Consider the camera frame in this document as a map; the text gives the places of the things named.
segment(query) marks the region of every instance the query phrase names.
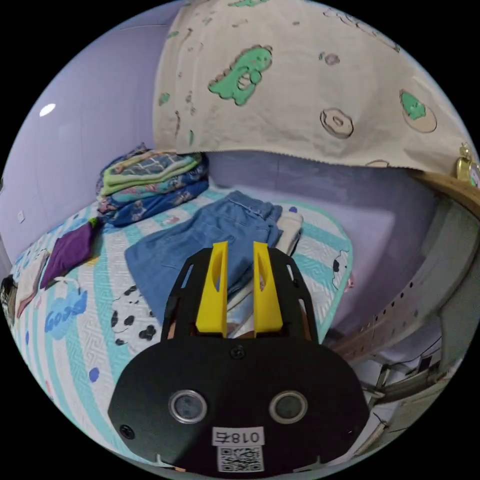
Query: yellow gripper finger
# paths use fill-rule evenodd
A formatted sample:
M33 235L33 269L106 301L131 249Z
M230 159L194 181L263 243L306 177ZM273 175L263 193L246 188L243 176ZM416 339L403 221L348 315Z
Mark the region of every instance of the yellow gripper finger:
M224 339L227 338L228 246L227 241L213 244L195 324L200 334L221 335Z
M255 336L283 327L268 245L253 242L253 325Z

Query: light purple wall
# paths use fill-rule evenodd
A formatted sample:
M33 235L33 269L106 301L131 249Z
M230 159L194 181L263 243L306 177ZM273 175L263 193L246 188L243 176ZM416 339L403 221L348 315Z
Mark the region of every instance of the light purple wall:
M8 156L0 194L0 235L12 262L95 200L106 163L140 142L153 145L155 72L182 3L146 11L100 37L66 65L33 106ZM48 104L55 109L39 117Z

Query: purple cloth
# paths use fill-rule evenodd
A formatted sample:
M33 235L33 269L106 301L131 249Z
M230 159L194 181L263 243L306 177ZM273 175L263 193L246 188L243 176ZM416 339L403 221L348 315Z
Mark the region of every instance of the purple cloth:
M55 277L66 275L74 267L90 258L95 237L102 225L98 218L93 223L94 225L91 221L87 221L55 242L40 282L41 289L47 288Z

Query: green dinosaur print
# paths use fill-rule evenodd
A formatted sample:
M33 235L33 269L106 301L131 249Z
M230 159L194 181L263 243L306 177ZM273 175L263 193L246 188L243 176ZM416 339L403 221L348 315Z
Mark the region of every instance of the green dinosaur print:
M264 4L269 0L240 0L233 3L229 3L229 7L256 7L257 5Z
M401 92L400 101L403 110L412 120L418 120L427 114L425 105L407 91Z
M163 104L166 104L170 100L169 93L161 93L158 98L158 106L161 107Z
M272 65L272 47L254 45L243 50L215 80L208 90L223 100L233 99L241 107L254 94L262 80L262 72Z

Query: camera lens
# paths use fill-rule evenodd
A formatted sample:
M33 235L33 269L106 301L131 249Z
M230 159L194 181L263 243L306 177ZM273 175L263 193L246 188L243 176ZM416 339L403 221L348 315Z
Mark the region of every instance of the camera lens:
M207 403L193 390L180 390L168 402L170 414L183 424L196 424L205 418Z
M294 424L307 413L307 399L297 391L284 391L270 403L270 416L279 424Z

